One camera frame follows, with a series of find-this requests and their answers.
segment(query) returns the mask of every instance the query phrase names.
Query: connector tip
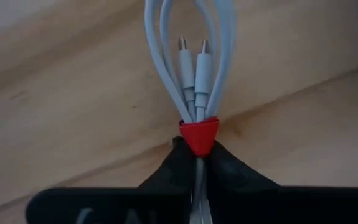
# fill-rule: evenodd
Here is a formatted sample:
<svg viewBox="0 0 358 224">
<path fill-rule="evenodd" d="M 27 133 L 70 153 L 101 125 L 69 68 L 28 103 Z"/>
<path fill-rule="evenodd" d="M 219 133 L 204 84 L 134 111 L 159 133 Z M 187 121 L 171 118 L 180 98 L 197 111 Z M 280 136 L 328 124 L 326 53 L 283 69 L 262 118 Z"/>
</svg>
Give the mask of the connector tip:
<svg viewBox="0 0 358 224">
<path fill-rule="evenodd" d="M 209 53 L 209 43 L 208 40 L 202 41 L 202 50 L 201 53 Z"/>
<path fill-rule="evenodd" d="M 187 49 L 186 39 L 184 38 L 184 36 L 181 36 L 179 38 L 179 50 L 184 50 L 184 49 Z"/>
</svg>

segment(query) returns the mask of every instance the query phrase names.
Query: cable connector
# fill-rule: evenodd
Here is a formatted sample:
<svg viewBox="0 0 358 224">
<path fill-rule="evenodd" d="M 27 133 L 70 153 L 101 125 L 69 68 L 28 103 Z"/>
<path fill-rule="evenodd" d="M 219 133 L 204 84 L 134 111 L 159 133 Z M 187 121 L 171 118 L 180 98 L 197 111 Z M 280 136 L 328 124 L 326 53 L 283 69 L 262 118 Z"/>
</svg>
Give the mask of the cable connector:
<svg viewBox="0 0 358 224">
<path fill-rule="evenodd" d="M 197 122 L 205 120 L 205 109 L 208 104 L 212 78 L 212 56 L 209 53 L 208 40 L 202 41 L 201 53 L 197 57 L 197 71 L 195 75 L 195 107 L 197 108 Z"/>
<path fill-rule="evenodd" d="M 179 67 L 184 100 L 187 103 L 190 116 L 195 122 L 194 68 L 192 67 L 191 51 L 187 49 L 184 37 L 179 39 Z"/>
</svg>

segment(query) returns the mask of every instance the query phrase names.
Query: white cable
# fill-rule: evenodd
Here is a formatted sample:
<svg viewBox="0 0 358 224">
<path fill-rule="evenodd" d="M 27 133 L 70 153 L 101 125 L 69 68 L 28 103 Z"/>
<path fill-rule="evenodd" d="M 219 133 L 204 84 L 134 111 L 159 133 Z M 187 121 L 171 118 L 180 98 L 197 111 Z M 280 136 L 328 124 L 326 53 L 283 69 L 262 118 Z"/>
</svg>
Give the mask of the white cable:
<svg viewBox="0 0 358 224">
<path fill-rule="evenodd" d="M 206 195 L 205 162 L 201 157 L 195 160 L 195 189 L 191 203 L 190 224 L 212 224 L 209 202 Z"/>
<path fill-rule="evenodd" d="M 209 43 L 202 42 L 201 53 L 197 56 L 197 71 L 195 73 L 195 107 L 197 108 L 197 122 L 205 120 L 205 109 L 210 93 L 212 79 L 212 56 L 209 53 Z"/>
<path fill-rule="evenodd" d="M 171 49 L 169 47 L 169 21 L 171 20 L 171 11 L 172 11 L 172 0 L 164 0 L 161 6 L 161 15 L 159 17 L 159 33 L 161 35 L 161 47 L 164 57 L 164 63 L 169 72 L 174 85 L 177 90 L 180 90 L 179 80 L 177 79 L 176 73 L 174 71 L 173 60 L 171 57 Z"/>
<path fill-rule="evenodd" d="M 180 37 L 179 39 L 179 68 L 184 100 L 187 102 L 192 120 L 195 121 L 195 75 L 194 69 L 192 68 L 191 52 L 187 49 L 186 39 L 184 37 Z"/>
<path fill-rule="evenodd" d="M 210 53 L 212 54 L 212 74 L 214 76 L 217 69 L 217 53 L 219 51 L 214 17 L 204 0 L 195 0 L 195 6 L 197 6 L 198 10 L 201 12 L 208 27 Z"/>
<path fill-rule="evenodd" d="M 214 0 L 214 5 L 219 20 L 221 54 L 216 80 L 212 89 L 212 93 L 210 94 L 208 107 L 206 109 L 207 118 L 217 114 L 217 108 L 219 107 L 222 98 L 224 83 L 232 62 L 235 40 L 235 37 L 232 37 L 232 35 L 235 34 L 235 24 L 232 24 L 233 22 L 235 23 L 235 19 L 233 19 L 235 17 L 233 1 Z"/>
<path fill-rule="evenodd" d="M 149 45 L 149 49 L 151 51 L 151 56 L 154 60 L 154 64 L 156 70 L 161 77 L 162 82 L 164 83 L 167 91 L 169 92 L 171 98 L 173 99 L 176 108 L 179 110 L 181 118 L 185 123 L 192 123 L 192 118 L 187 110 L 186 105 L 184 104 L 181 94 L 173 83 L 165 64 L 161 58 L 161 54 L 159 53 L 159 47 L 156 40 L 155 32 L 154 32 L 154 12 L 156 8 L 155 0 L 146 0 L 145 12 L 144 12 L 144 23 L 146 29 L 146 37 Z"/>
</svg>

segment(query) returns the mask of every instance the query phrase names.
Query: red cable clip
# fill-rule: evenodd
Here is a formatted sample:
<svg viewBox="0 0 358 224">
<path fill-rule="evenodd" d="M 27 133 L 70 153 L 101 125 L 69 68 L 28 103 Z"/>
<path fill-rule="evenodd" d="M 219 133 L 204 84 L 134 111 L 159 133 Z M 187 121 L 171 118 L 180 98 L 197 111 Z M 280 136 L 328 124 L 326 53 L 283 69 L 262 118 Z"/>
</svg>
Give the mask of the red cable clip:
<svg viewBox="0 0 358 224">
<path fill-rule="evenodd" d="M 179 125 L 180 133 L 195 155 L 205 157 L 210 153 L 219 128 L 217 117 L 191 124 L 180 121 Z"/>
</svg>

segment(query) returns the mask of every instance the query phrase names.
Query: wooden surface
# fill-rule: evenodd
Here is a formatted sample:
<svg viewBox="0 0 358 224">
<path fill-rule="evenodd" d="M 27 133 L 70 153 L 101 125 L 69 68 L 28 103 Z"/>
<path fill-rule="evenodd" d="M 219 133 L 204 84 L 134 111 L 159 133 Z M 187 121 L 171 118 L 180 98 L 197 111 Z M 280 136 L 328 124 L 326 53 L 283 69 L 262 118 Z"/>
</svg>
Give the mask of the wooden surface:
<svg viewBox="0 0 358 224">
<path fill-rule="evenodd" d="M 143 7 L 135 0 L 61 1 L 0 29 L 0 213 L 18 211 L 28 195 L 70 180 L 136 185 L 157 166 L 152 157 L 163 158 L 165 151 L 144 156 L 144 166 L 152 164 L 147 169 L 140 162 L 114 168 L 177 134 L 178 113 L 149 57 Z M 358 1 L 236 1 L 236 7 L 237 48 L 219 139 L 282 184 L 358 185 L 358 85 L 352 85 Z M 172 52 L 180 34 L 194 53 L 206 36 L 190 1 L 175 2 Z M 347 82 L 258 116 L 244 114 L 351 71 Z M 331 176 L 320 175 L 316 164 Z M 332 178 L 342 169 L 352 178 Z M 10 223 L 20 223 L 15 217 Z"/>
</svg>

